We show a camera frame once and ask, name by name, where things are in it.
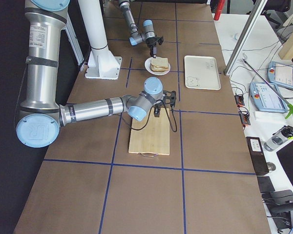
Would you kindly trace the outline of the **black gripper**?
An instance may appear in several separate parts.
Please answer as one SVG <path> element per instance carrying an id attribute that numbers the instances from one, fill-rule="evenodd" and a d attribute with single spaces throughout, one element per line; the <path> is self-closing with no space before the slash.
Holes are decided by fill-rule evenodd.
<path id="1" fill-rule="evenodd" d="M 156 103 L 156 107 L 154 108 L 154 116 L 160 117 L 160 107 L 165 105 L 170 105 L 171 109 L 175 108 L 176 103 L 176 91 L 163 91 L 163 99 L 159 100 Z"/>
<path id="2" fill-rule="evenodd" d="M 153 58 L 157 58 L 157 44 L 161 45 L 164 42 L 164 37 L 149 37 L 146 39 L 146 44 L 150 49 L 150 55 L 153 55 Z"/>

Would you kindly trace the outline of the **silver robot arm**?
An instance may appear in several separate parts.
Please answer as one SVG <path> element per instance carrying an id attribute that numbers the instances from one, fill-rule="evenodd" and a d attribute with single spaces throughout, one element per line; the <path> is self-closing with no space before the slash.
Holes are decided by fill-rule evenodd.
<path id="1" fill-rule="evenodd" d="M 155 58 L 157 56 L 157 45 L 161 45 L 164 41 L 163 36 L 158 37 L 154 31 L 153 22 L 149 19 L 143 22 L 143 32 L 139 32 L 138 25 L 130 9 L 129 0 L 119 0 L 119 8 L 124 16 L 126 24 L 130 30 L 129 41 L 132 46 L 136 46 L 145 42 L 150 49 L 150 56 Z"/>
<path id="2" fill-rule="evenodd" d="M 67 104 L 56 103 L 56 87 L 61 30 L 73 30 L 69 26 L 69 0 L 26 0 L 25 16 L 30 21 L 29 55 L 26 58 L 27 90 L 26 99 L 20 104 L 20 114 L 16 124 L 19 141 L 32 148 L 42 148 L 53 143 L 60 127 L 69 123 L 119 115 L 127 112 L 137 121 L 142 121 L 154 108 L 154 116 L 159 116 L 160 107 L 170 104 L 174 116 L 175 91 L 166 91 L 158 78 L 144 81 L 144 89 L 135 97 L 107 98 L 98 101 Z M 108 48 L 99 0 L 78 0 L 88 39 L 90 57 L 87 78 L 116 80 L 119 76 L 122 58 L 115 57 Z M 144 33 L 139 34 L 131 14 L 130 3 L 119 0 L 120 8 L 130 27 L 130 43 L 136 45 L 145 41 L 150 48 L 151 59 L 156 58 L 156 44 L 162 44 L 163 37 L 154 33 L 153 23 L 146 20 Z"/>

